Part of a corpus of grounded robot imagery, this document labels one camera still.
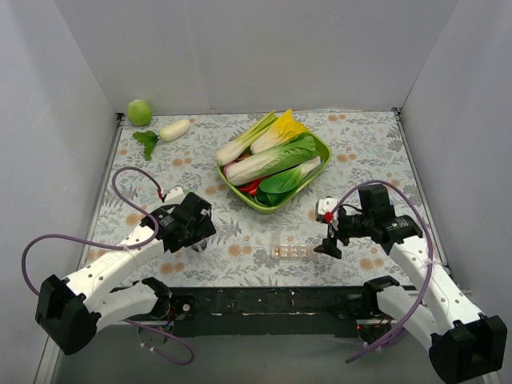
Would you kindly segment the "clear weekly pill organizer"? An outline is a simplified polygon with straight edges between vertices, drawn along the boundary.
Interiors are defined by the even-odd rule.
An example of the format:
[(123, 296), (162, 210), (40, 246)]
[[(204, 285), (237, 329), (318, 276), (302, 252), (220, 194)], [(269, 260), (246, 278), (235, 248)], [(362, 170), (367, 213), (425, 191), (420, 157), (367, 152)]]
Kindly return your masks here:
[(280, 238), (270, 240), (270, 256), (278, 260), (311, 260), (318, 255), (314, 252), (312, 245), (302, 243), (284, 243)]

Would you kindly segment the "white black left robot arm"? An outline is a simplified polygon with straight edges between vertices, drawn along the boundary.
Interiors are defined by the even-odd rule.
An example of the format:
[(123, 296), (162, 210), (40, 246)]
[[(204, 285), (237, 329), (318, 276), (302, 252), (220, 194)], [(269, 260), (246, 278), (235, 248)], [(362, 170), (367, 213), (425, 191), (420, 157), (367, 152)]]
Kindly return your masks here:
[(66, 355), (84, 348), (103, 328), (126, 318), (154, 320), (170, 312), (170, 289), (156, 278), (119, 284), (154, 258), (198, 244), (215, 234), (212, 205), (175, 188), (127, 235), (119, 250), (68, 275), (49, 276), (39, 291), (35, 320)]

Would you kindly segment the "white pill bottle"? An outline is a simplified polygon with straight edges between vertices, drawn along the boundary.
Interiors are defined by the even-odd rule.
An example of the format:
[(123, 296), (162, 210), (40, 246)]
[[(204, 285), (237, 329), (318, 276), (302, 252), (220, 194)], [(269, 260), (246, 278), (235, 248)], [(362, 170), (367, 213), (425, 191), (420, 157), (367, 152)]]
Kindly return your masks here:
[(208, 241), (203, 239), (195, 244), (191, 245), (190, 248), (195, 252), (203, 252), (208, 246)]

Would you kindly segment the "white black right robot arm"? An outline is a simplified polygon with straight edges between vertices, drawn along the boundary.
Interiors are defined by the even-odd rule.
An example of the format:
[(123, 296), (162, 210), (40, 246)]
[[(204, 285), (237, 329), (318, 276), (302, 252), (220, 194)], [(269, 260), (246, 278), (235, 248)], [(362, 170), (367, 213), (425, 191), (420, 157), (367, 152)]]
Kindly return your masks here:
[(369, 181), (354, 188), (360, 207), (348, 215), (343, 200), (317, 201), (318, 222), (327, 236), (315, 252), (340, 258), (339, 244), (370, 238), (406, 273), (418, 290), (412, 298), (391, 276), (366, 282), (363, 311), (372, 318), (387, 315), (396, 326), (347, 359), (391, 346), (411, 334), (426, 349), (432, 367), (445, 383), (461, 383), (502, 368), (507, 327), (497, 315), (487, 316), (458, 288), (445, 268), (434, 260), (434, 246), (422, 218), (398, 216), (388, 195), (390, 184)]

